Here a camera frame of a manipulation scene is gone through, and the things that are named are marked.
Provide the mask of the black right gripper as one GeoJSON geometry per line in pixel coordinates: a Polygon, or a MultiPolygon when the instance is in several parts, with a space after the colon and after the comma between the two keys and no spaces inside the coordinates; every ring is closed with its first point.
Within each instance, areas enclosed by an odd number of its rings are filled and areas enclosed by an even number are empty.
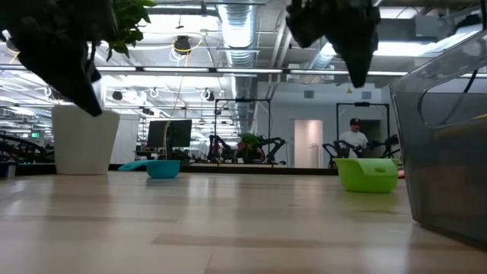
{"type": "Polygon", "coordinates": [[[379,40],[380,9],[373,0],[328,0],[328,4],[326,38],[345,62],[352,85],[363,87],[379,40]]]}

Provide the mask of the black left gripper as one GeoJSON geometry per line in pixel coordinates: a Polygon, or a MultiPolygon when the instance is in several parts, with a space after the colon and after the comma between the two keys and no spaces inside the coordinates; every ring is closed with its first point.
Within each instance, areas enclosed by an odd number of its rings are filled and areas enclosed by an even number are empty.
{"type": "MultiPolygon", "coordinates": [[[[116,38],[111,0],[0,0],[0,41],[19,52],[37,33],[84,41],[116,38]]],[[[87,49],[19,53],[21,64],[91,116],[102,114],[93,83],[101,79],[87,49]]]]}

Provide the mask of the green measuring cup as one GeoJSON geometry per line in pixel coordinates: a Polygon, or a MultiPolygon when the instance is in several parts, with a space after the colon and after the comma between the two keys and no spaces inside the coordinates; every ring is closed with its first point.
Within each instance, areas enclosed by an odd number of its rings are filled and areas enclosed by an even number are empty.
{"type": "Polygon", "coordinates": [[[334,158],[339,182],[349,192],[391,193],[398,184],[399,161],[392,158],[334,158]]]}

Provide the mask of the light blue measuring cup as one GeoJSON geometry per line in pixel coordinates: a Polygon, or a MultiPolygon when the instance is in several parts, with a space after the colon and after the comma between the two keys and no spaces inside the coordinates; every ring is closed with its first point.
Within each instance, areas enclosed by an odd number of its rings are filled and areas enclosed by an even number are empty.
{"type": "Polygon", "coordinates": [[[180,172],[179,160],[145,160],[133,161],[118,168],[118,171],[135,171],[145,167],[148,176],[152,179],[172,179],[180,172]]]}

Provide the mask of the black tray with measuring cups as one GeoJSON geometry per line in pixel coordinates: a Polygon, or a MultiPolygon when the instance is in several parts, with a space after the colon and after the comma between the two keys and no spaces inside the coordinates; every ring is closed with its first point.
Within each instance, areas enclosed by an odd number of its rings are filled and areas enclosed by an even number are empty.
{"type": "Polygon", "coordinates": [[[412,217],[487,250],[487,87],[435,88],[487,66],[487,30],[390,84],[412,217]]]}

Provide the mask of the white plant pot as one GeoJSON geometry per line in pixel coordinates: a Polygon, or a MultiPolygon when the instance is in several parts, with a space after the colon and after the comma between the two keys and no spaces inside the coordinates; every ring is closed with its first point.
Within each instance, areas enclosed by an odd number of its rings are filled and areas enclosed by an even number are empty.
{"type": "Polygon", "coordinates": [[[93,117],[74,105],[52,109],[56,172],[104,175],[109,170],[120,115],[105,110],[93,117]]]}

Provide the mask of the person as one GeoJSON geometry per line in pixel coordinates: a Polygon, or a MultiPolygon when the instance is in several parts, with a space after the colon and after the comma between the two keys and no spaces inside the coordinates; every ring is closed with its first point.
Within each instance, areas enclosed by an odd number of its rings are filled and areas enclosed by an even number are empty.
{"type": "Polygon", "coordinates": [[[361,120],[352,118],[349,121],[350,130],[339,137],[339,146],[348,153],[348,158],[360,158],[368,147],[368,138],[360,131],[361,120]]]}

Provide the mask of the green potted plant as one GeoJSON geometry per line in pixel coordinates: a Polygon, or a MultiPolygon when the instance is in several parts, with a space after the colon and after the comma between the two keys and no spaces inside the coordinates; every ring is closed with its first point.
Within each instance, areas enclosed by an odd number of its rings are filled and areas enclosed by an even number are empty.
{"type": "Polygon", "coordinates": [[[128,45],[133,48],[144,38],[141,32],[141,21],[150,24],[151,20],[147,8],[154,7],[154,0],[110,0],[115,19],[117,32],[114,38],[107,40],[107,59],[109,62],[113,53],[120,53],[127,58],[129,55],[128,45]]]}

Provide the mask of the white door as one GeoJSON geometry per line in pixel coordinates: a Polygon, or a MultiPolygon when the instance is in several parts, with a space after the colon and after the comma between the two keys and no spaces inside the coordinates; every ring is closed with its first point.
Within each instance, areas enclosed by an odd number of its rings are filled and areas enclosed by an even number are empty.
{"type": "Polygon", "coordinates": [[[294,121],[294,167],[324,168],[323,121],[296,119],[294,121]]]}

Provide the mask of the black computer monitor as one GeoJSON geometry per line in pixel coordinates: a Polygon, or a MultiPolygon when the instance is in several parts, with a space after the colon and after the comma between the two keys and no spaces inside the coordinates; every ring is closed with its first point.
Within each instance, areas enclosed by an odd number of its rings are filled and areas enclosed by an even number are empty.
{"type": "Polygon", "coordinates": [[[151,121],[148,129],[147,146],[162,148],[164,138],[167,147],[189,147],[193,121],[191,119],[151,121]]]}

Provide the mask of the small background plant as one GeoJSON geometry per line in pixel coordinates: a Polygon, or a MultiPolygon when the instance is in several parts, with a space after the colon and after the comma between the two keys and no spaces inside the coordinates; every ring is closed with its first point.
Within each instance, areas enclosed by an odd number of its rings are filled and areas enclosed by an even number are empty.
{"type": "Polygon", "coordinates": [[[259,147],[259,138],[252,133],[244,133],[237,145],[237,159],[241,158],[244,164],[261,164],[265,157],[259,147]]]}

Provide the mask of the black background rig frame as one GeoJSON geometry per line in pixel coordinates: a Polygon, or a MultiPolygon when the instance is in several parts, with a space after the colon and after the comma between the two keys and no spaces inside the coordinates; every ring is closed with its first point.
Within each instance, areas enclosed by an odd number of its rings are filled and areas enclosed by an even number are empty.
{"type": "Polygon", "coordinates": [[[336,141],[342,133],[350,130],[349,121],[359,118],[360,131],[368,138],[368,147],[360,158],[392,158],[396,136],[391,135],[389,104],[373,104],[366,101],[336,103],[335,111],[336,141]]]}
{"type": "MultiPolygon", "coordinates": [[[[218,103],[220,101],[224,101],[225,103],[227,102],[234,102],[234,106],[237,108],[237,112],[239,114],[239,117],[240,117],[240,122],[239,122],[239,125],[240,125],[240,134],[238,135],[239,138],[244,134],[244,133],[251,133],[251,132],[246,132],[244,131],[243,129],[243,124],[248,122],[249,118],[246,118],[244,119],[243,118],[243,115],[242,115],[242,112],[247,112],[248,110],[253,110],[253,108],[255,107],[255,105],[258,103],[258,102],[266,102],[268,104],[268,107],[270,107],[270,100],[269,99],[247,99],[247,98],[236,98],[236,99],[216,99],[215,100],[215,119],[217,119],[217,112],[220,110],[218,108],[218,103]]],[[[268,112],[268,122],[269,124],[271,123],[271,113],[268,112]]],[[[214,135],[218,135],[217,133],[217,126],[214,126],[214,135]]],[[[268,125],[268,139],[270,139],[270,133],[271,133],[271,129],[270,129],[270,125],[268,125]]],[[[263,151],[263,154],[264,154],[264,157],[266,159],[266,155],[268,153],[268,147],[267,146],[263,146],[262,148],[262,151],[263,151]]],[[[237,162],[236,163],[232,163],[232,164],[243,164],[243,160],[241,158],[237,159],[237,162]]]]}

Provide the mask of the silver ventilation duct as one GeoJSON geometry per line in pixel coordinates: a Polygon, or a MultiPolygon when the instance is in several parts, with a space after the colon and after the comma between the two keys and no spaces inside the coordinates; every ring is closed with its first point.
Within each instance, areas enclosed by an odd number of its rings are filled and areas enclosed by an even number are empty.
{"type": "MultiPolygon", "coordinates": [[[[218,5],[221,18],[221,35],[224,46],[227,67],[230,69],[249,69],[256,65],[256,52],[250,50],[256,45],[256,9],[252,5],[218,5]]],[[[249,73],[231,77],[232,97],[257,99],[257,77],[249,73]]],[[[238,124],[240,117],[234,106],[238,124]]],[[[243,130],[248,132],[253,123],[253,110],[242,112],[243,118],[249,118],[243,124],[243,130]]]]}

